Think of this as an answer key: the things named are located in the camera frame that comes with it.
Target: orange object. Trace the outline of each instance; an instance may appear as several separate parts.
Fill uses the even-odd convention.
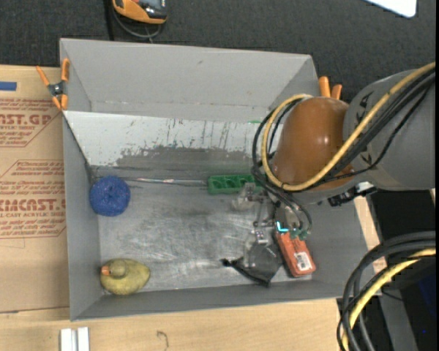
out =
[[[107,265],[104,265],[103,267],[101,267],[101,273],[104,274],[105,276],[110,276],[109,267]]]
[[[61,63],[61,81],[59,83],[50,84],[41,67],[36,66],[36,70],[41,77],[41,81],[45,84],[52,95],[53,103],[59,110],[66,110],[68,106],[68,96],[64,94],[64,84],[68,82],[70,77],[70,60],[65,58]]]
[[[276,233],[277,242],[293,277],[306,276],[315,271],[314,260],[306,242],[298,238],[291,239],[290,233]]]
[[[343,145],[348,104],[331,97],[313,97],[297,104],[283,124],[273,174],[283,183],[301,184],[319,172]],[[348,165],[340,174],[350,173]],[[310,191],[333,189],[351,178],[321,184]]]
[[[319,78],[320,95],[323,97],[330,97],[330,82],[327,77]]]
[[[116,0],[112,0],[112,5],[118,14],[124,17],[143,23],[161,24],[166,21],[164,18],[151,18],[148,13],[133,0],[122,0],[123,6],[119,7]]]
[[[335,85],[332,87],[331,89],[331,97],[333,97],[334,99],[340,99],[340,97],[342,96],[342,85]]]

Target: yellow rubber duck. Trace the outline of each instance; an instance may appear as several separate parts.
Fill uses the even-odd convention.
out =
[[[148,282],[151,271],[133,259],[112,259],[101,267],[101,285],[115,295],[130,295]]]

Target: dark floor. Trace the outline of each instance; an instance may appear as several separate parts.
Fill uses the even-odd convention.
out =
[[[311,54],[318,75],[343,84],[346,101],[373,81],[436,58],[436,0],[419,0],[410,19],[362,0],[168,0],[168,7],[155,42]],[[57,66],[60,37],[108,39],[102,2],[0,0],[0,64]],[[435,228],[427,192],[380,193],[372,201],[384,238]],[[429,331],[419,324],[415,307],[423,313],[426,305],[412,289],[405,295],[419,349],[431,350],[435,319]]]

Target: box floor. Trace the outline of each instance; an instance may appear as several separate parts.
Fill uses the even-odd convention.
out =
[[[252,229],[256,208],[234,211],[230,205],[234,195],[209,195],[205,186],[131,181],[130,189],[131,201],[122,215],[98,216],[101,263],[114,257],[145,263],[151,269],[145,291],[251,283],[233,268],[224,267],[221,259],[244,254],[244,241]],[[339,224],[353,224],[349,227],[353,232],[360,229],[352,217],[356,215],[354,207],[322,204],[311,206],[309,212],[316,224],[307,242],[318,265],[314,276],[322,279],[329,275],[327,279],[335,283],[339,274],[349,273],[350,266],[344,258],[346,266],[339,266],[339,259],[334,258],[345,255],[341,250],[332,253],[345,237],[341,232],[336,237],[332,229]],[[346,240],[348,250],[354,246],[351,239],[361,245],[362,235],[353,233],[351,237]],[[281,267],[273,282],[283,281],[296,279]]]

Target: blue ball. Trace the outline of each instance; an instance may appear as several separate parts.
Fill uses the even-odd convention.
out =
[[[94,212],[103,216],[122,214],[130,202],[130,188],[113,175],[98,180],[89,192],[89,202]]]

